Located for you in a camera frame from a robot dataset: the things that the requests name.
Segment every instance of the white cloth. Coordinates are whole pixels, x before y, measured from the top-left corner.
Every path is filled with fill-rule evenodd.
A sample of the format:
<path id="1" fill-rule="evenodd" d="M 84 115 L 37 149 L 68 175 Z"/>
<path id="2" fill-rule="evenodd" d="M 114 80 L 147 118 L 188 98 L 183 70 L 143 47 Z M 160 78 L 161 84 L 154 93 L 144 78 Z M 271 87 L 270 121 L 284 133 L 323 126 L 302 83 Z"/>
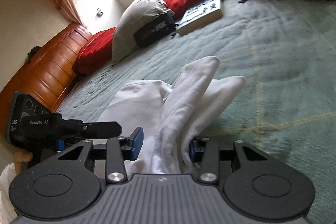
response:
<path id="1" fill-rule="evenodd" d="M 117 121 L 122 135 L 136 127 L 144 130 L 144 143 L 134 162 L 134 173 L 180 174 L 192 172 L 189 142 L 229 105 L 245 84 L 242 76 L 213 80 L 220 60 L 209 56 L 184 66 L 173 85 L 159 80 L 132 80 L 115 95 L 98 122 Z"/>
<path id="2" fill-rule="evenodd" d="M 7 165 L 0 175 L 0 224 L 8 224 L 17 217 L 8 195 L 9 185 L 15 176 L 14 163 Z"/>

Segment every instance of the hand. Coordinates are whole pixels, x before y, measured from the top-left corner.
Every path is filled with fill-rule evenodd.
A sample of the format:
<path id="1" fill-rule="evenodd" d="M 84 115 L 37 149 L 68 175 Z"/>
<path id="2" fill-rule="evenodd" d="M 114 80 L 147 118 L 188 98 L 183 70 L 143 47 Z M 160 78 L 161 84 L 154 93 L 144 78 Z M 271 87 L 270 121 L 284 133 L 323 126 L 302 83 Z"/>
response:
<path id="1" fill-rule="evenodd" d="M 29 162 L 33 158 L 33 153 L 26 150 L 20 150 L 14 153 L 15 172 L 18 175 L 22 171 L 22 163 Z"/>

